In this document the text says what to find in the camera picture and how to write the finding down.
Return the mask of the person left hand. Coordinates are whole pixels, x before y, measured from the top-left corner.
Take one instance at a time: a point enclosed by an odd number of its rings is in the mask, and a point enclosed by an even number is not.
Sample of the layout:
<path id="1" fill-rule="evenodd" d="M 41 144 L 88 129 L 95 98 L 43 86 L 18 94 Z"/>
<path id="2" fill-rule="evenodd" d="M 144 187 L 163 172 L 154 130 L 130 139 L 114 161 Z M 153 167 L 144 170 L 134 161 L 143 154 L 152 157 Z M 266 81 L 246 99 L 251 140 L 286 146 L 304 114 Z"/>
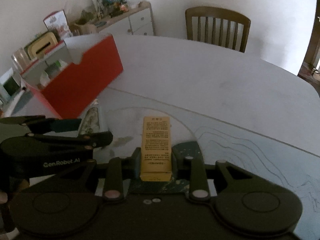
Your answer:
<path id="1" fill-rule="evenodd" d="M 5 204 L 8 201 L 8 195 L 5 192 L 0 192 L 0 204 Z"/>

